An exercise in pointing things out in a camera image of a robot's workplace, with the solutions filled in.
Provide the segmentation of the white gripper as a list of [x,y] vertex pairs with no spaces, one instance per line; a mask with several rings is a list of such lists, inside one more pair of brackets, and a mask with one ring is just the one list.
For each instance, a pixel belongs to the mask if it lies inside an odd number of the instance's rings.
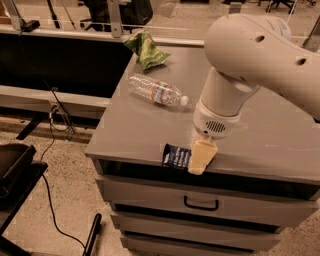
[[[218,115],[211,112],[202,101],[199,101],[193,115],[193,123],[199,134],[218,140],[230,135],[240,117],[240,114],[231,117]],[[201,175],[217,152],[218,147],[212,139],[196,140],[191,149],[188,172]]]

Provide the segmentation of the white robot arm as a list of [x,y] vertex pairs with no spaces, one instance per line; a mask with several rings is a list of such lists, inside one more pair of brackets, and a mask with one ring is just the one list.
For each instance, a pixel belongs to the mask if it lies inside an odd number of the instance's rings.
[[192,145],[190,173],[204,172],[218,151],[215,141],[229,136],[261,87],[320,119],[320,55],[290,37],[287,23],[268,15],[228,14],[210,26],[204,51],[211,68],[193,116],[201,137]]

